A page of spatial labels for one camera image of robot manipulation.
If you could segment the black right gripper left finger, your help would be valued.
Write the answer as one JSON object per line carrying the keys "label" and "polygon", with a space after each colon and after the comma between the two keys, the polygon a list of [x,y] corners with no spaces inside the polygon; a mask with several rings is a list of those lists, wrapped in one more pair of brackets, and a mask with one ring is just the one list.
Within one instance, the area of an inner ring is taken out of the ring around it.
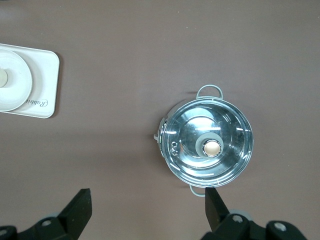
{"label": "black right gripper left finger", "polygon": [[89,188],[81,189],[55,217],[46,217],[17,234],[19,240],[77,240],[92,216]]}

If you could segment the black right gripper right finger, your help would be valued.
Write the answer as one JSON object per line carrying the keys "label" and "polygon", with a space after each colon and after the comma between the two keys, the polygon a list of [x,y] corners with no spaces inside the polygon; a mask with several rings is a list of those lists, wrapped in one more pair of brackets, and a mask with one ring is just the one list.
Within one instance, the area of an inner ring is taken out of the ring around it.
{"label": "black right gripper right finger", "polygon": [[231,213],[216,188],[205,189],[205,214],[211,231],[203,240],[305,240],[293,224],[272,220],[259,226],[241,213]]}

